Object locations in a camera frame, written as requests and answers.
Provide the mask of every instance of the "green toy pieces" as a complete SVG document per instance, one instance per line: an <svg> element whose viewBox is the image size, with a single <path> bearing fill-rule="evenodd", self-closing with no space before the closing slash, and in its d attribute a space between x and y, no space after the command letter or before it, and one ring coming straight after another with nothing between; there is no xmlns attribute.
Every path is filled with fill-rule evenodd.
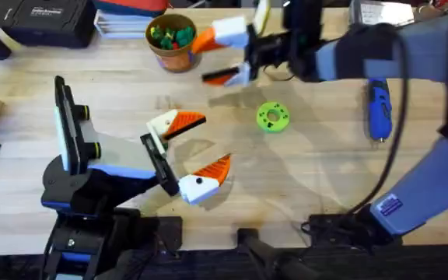
<svg viewBox="0 0 448 280"><path fill-rule="evenodd" d="M191 26L178 30L177 32L166 28L165 32L160 26L154 26L149 30L153 39L159 41L159 45L163 50L177 50L185 47L194 38L194 29Z"/></svg>

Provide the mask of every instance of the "black bracket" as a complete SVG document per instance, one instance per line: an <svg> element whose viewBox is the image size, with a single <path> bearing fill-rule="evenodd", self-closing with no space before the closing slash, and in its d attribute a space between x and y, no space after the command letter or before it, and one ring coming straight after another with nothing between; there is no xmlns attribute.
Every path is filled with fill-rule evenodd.
<svg viewBox="0 0 448 280"><path fill-rule="evenodd" d="M156 178L159 184L170 196L174 196L179 192L179 185L177 179L169 166L169 163L160 155L156 149L153 137L147 133L141 136L141 142L146 147L146 151L149 154L149 158L152 160L153 166L156 171Z"/></svg>

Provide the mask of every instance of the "black cable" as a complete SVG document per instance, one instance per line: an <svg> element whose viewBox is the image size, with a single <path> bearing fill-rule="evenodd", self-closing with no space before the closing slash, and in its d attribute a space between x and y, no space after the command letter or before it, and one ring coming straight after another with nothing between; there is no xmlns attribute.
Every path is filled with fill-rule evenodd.
<svg viewBox="0 0 448 280"><path fill-rule="evenodd" d="M40 280L44 280L44 266L46 265L47 256L49 255L50 249L51 249L51 237L53 236L54 231L57 228L59 219L60 219L60 214L57 215L56 221L54 221L53 229L51 229L50 236L47 238L46 246L44 247L43 261L41 262L40 267L39 267L39 279Z"/></svg>
<svg viewBox="0 0 448 280"><path fill-rule="evenodd" d="M260 280L267 280L267 276L264 274L264 269L261 267L261 265L258 262L257 257L255 257L254 252L247 246L247 254L248 257L252 260L252 263L254 264L255 271L258 274L258 277Z"/></svg>
<svg viewBox="0 0 448 280"><path fill-rule="evenodd" d="M286 81L289 81L289 80L293 79L293 77L295 77L295 75L291 75L291 76L289 76L288 78L284 78L284 79L278 78L278 77L276 77L276 76L274 76L274 75L268 73L267 71L265 71L265 69L267 69L267 67L269 67L269 65L266 65L266 66L262 69L262 72L263 72L265 75L267 75L267 77L269 77L269 79L270 79L271 81L275 81L275 82L286 82Z"/></svg>
<svg viewBox="0 0 448 280"><path fill-rule="evenodd" d="M146 259L146 261L143 262L143 265L139 269L136 270L136 272L138 273L138 277L136 278L137 280L141 279L141 275L145 271L145 268L148 266L150 261L152 261L153 257L155 257L155 254L154 253L150 254L148 256L148 258Z"/></svg>
<svg viewBox="0 0 448 280"><path fill-rule="evenodd" d="M392 146L390 147L390 151L388 152L387 161L385 162L385 166L383 168L383 171L380 174L380 178L378 179L378 182L376 183L376 186L371 190L371 192L362 199L356 206L350 208L341 218L340 220L333 225L330 229L327 230L327 233L331 232L334 228L339 227L341 222L345 221L350 215L357 212L360 208L362 208L364 205L366 205L368 202L370 202L377 193L381 190L383 187L385 180L388 178L388 174L391 171L392 165L394 163L395 157L397 155L398 147L401 143L401 136L402 132L404 131L404 123L407 117L407 111L408 111L408 90L409 90L409 69L408 69L408 53L407 48L405 47L404 39L400 36L400 34L397 32L396 28L387 29L382 28L382 30L390 31L391 36L394 37L394 39L397 42L398 48L399 48L399 55L400 55L400 71L401 71L401 78L402 78L402 93L401 93L401 105L400 110L398 114L397 119L397 128L395 129L394 134L394 141L392 142ZM306 226L308 226L308 222L303 222L300 226L300 229L308 234L308 230L305 229ZM307 252L307 249L305 249L300 257L303 257L305 253Z"/></svg>

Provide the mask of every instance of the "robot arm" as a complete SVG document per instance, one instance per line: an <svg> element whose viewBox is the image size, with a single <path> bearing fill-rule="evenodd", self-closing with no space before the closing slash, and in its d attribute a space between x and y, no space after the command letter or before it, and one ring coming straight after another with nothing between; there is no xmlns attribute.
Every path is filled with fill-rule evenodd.
<svg viewBox="0 0 448 280"><path fill-rule="evenodd" d="M290 1L284 8L284 33L259 37L249 25L243 64L203 75L203 81L230 86L238 80L246 85L257 78L260 67L283 62L304 82L401 77L401 49L394 34L385 32L388 26L352 28L342 38L326 42L320 39L320 5L316 0ZM407 78L443 82L448 91L448 16L397 32L408 58ZM197 38L193 50L199 52L199 46L208 45L205 41L212 40ZM439 132L443 137L417 166L352 217L357 226L346 228L352 232L347 242L371 250L372 245L389 243L448 209L448 107Z"/></svg>

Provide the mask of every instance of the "black case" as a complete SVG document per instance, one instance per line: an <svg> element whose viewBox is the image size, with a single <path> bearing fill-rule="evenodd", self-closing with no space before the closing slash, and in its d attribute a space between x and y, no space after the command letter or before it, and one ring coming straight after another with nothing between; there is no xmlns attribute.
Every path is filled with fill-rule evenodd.
<svg viewBox="0 0 448 280"><path fill-rule="evenodd" d="M27 46L87 47L96 8L90 0L18 0L2 29Z"/></svg>

